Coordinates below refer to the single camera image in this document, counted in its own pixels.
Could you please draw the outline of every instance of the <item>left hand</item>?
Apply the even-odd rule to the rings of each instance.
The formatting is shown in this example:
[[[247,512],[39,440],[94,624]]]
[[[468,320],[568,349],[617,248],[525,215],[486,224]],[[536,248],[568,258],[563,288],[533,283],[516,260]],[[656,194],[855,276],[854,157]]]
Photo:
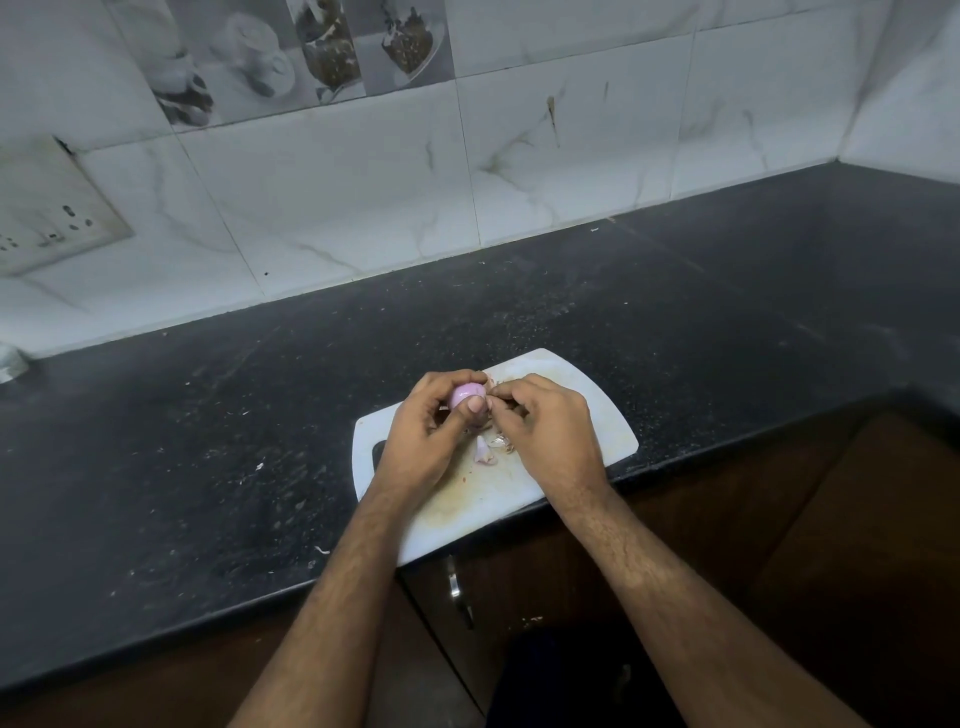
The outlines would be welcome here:
[[[460,402],[442,425],[437,420],[440,405],[454,388],[472,381],[483,384],[487,375],[471,369],[430,372],[417,382],[394,415],[371,490],[386,489],[409,498],[411,507],[420,505],[450,464],[464,430],[487,420],[482,397]]]

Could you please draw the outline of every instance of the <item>forearm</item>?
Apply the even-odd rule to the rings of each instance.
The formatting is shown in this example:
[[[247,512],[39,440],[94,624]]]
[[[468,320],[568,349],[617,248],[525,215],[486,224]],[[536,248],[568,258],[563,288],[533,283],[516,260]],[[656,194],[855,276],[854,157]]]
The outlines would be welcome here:
[[[410,510],[400,494],[374,482],[233,728],[362,725]]]
[[[607,485],[555,503],[691,728],[865,726],[646,528]]]

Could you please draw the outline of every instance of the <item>power socket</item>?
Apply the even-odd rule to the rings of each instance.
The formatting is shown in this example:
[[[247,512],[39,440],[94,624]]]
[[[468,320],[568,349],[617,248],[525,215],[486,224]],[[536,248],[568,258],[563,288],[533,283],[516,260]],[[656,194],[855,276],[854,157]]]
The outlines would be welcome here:
[[[54,137],[0,145],[0,276],[130,235]]]

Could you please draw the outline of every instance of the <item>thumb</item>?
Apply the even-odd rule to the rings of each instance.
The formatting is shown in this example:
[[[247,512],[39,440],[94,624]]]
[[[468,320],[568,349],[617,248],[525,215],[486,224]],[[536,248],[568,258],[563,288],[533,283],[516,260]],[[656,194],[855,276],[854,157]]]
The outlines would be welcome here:
[[[526,423],[513,409],[507,406],[507,403],[500,397],[493,395],[487,397],[487,406],[490,408],[493,422],[500,431],[510,438],[515,445],[527,433]]]
[[[451,448],[455,448],[464,430],[471,425],[479,426],[487,420],[487,403],[482,397],[467,397],[450,411],[446,421],[433,433]]]

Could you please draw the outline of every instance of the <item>cabinet handle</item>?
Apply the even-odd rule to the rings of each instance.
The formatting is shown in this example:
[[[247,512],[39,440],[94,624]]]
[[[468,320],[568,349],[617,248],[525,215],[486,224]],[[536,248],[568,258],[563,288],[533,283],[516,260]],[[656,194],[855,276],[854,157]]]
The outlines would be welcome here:
[[[453,562],[452,556],[446,557],[446,578],[450,584],[450,601],[464,618],[464,624],[467,629],[473,629],[473,610],[464,599],[463,590],[460,589],[460,580],[457,578],[457,565]]]

